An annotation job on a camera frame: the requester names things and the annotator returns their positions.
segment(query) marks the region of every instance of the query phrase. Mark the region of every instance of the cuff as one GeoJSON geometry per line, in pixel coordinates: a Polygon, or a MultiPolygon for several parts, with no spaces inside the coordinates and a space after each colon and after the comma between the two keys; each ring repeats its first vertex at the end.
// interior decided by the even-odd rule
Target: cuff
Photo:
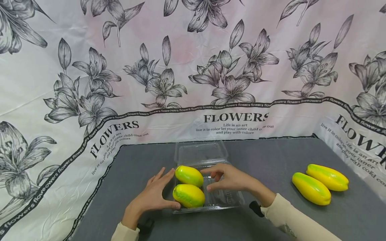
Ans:
{"type": "Polygon", "coordinates": [[[111,241],[134,241],[137,240],[139,235],[139,228],[136,230],[129,229],[128,227],[118,223],[117,228],[111,238],[111,241]]]}
{"type": "Polygon", "coordinates": [[[261,207],[260,210],[273,225],[279,227],[285,223],[285,214],[291,206],[292,205],[288,200],[277,193],[271,206],[261,207]]]}

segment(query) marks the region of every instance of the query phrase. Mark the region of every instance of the hand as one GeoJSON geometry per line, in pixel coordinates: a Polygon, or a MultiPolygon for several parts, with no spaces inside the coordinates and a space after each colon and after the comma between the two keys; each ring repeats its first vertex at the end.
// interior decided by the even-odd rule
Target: hand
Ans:
{"type": "Polygon", "coordinates": [[[263,207],[269,207],[276,197],[276,194],[259,180],[225,163],[219,163],[213,167],[203,169],[201,173],[210,173],[211,178],[215,180],[215,183],[207,186],[208,192],[217,189],[247,191],[259,199],[263,207]]]}
{"type": "Polygon", "coordinates": [[[163,167],[157,175],[150,178],[145,189],[127,206],[121,222],[124,226],[135,230],[140,216],[146,211],[181,208],[180,203],[168,201],[162,197],[162,191],[174,176],[174,169],[162,176],[164,171],[165,168],[163,167]]]}
{"type": "Polygon", "coordinates": [[[250,175],[225,163],[219,163],[215,166],[203,169],[201,170],[201,173],[210,173],[211,178],[214,178],[215,180],[215,183],[207,186],[208,192],[217,189],[250,191],[253,184],[258,182],[258,180],[250,175]]]}

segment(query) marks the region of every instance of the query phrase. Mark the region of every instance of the black clip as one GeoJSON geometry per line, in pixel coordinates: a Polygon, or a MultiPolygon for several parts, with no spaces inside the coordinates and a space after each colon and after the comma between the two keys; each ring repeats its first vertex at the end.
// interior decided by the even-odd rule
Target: black clip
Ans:
{"type": "Polygon", "coordinates": [[[138,224],[137,227],[140,229],[141,234],[149,234],[151,233],[154,226],[154,220],[148,218],[145,222],[145,224],[138,224]]]}
{"type": "Polygon", "coordinates": [[[257,203],[257,201],[253,201],[249,204],[249,208],[252,209],[254,213],[256,213],[259,217],[264,217],[264,214],[261,212],[261,206],[257,203]]]}

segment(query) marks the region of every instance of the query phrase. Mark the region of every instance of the white fabric backdrop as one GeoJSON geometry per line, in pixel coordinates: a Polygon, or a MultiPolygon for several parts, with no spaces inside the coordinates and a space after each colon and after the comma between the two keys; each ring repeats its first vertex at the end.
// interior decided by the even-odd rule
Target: white fabric backdrop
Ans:
{"type": "Polygon", "coordinates": [[[0,1],[0,239],[70,239],[125,144],[316,134],[386,201],[385,4],[0,1]]]}

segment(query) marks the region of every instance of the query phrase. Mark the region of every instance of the left hand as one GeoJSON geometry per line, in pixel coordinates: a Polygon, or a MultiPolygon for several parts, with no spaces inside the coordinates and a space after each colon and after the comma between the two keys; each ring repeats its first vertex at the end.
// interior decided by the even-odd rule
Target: left hand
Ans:
{"type": "Polygon", "coordinates": [[[162,176],[164,171],[165,168],[163,167],[157,175],[150,178],[145,189],[127,206],[122,219],[123,225],[135,230],[140,216],[146,211],[181,208],[180,203],[168,201],[162,197],[162,191],[174,176],[174,168],[162,176]]]}

